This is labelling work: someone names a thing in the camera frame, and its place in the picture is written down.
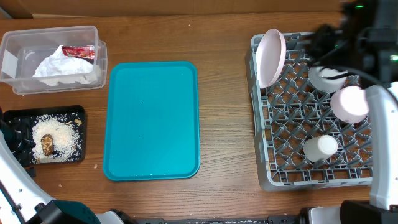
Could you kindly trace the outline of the small white plate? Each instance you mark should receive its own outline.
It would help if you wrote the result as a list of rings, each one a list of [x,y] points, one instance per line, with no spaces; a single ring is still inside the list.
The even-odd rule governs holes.
[[[330,106],[334,115],[346,123],[358,123],[369,113],[365,91],[358,86],[348,86],[335,92]]]

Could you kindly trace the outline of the brown food piece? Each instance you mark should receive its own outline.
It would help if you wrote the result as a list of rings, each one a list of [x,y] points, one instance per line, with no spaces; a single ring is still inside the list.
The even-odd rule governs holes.
[[[42,139],[40,140],[43,154],[45,156],[49,156],[53,154],[54,152],[54,143],[53,143],[53,137],[50,134],[45,134],[42,136]]]

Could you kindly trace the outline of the large white plate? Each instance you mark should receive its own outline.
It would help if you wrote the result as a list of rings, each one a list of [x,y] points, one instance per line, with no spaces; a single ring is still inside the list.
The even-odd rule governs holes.
[[[286,55],[284,36],[277,29],[268,30],[256,51],[257,79],[260,88],[272,86],[279,78]]]

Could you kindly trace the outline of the rice food waste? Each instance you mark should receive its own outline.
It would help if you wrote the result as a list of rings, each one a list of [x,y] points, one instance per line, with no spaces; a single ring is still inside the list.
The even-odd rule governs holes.
[[[73,121],[66,114],[45,114],[36,117],[32,127],[33,141],[36,147],[32,150],[32,164],[49,164],[73,162],[81,158],[82,139],[80,128],[83,125]],[[43,154],[40,140],[45,134],[53,137],[54,152],[49,156]]]

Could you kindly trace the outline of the grey bowl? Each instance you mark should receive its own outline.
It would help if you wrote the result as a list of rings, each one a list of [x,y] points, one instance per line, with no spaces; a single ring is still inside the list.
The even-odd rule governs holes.
[[[311,67],[308,72],[308,77],[310,83],[317,90],[327,93],[334,93],[342,88],[346,81],[346,77],[333,80],[330,79],[330,77],[335,77],[344,73],[345,72],[339,72],[330,68]]]

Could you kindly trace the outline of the white cup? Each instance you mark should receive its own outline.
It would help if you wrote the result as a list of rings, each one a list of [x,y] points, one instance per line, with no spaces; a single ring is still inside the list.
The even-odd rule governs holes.
[[[328,159],[334,155],[338,150],[338,143],[336,139],[329,135],[322,135],[316,138],[311,138],[305,142],[303,151],[307,159],[311,162],[319,161],[320,159]]]

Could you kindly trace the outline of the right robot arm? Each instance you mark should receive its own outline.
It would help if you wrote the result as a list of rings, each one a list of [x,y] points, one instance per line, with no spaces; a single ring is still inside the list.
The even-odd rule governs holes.
[[[345,2],[339,27],[320,26],[307,47],[309,67],[358,75],[371,122],[373,179],[367,201],[304,209],[304,223],[397,223],[397,1]]]

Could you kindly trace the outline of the red snack wrapper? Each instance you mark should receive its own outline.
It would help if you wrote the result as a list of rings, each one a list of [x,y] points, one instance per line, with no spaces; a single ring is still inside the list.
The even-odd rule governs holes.
[[[95,47],[93,45],[86,46],[62,46],[62,52],[65,56],[82,58],[87,60],[95,59]]]

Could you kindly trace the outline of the white napkin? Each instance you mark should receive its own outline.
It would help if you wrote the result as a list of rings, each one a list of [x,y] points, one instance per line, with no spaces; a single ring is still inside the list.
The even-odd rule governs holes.
[[[46,57],[36,68],[34,78],[40,78],[48,86],[74,84],[89,85],[98,81],[93,60],[65,56],[59,45],[56,51]]]

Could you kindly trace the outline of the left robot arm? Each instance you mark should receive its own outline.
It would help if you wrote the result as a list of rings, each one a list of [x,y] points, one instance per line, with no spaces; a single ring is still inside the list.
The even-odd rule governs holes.
[[[12,215],[20,223],[130,223],[137,221],[126,213],[112,209],[93,213],[85,204],[56,200],[42,190],[23,168],[15,153],[35,147],[25,132],[13,129],[1,120],[1,193],[10,207],[1,221]]]

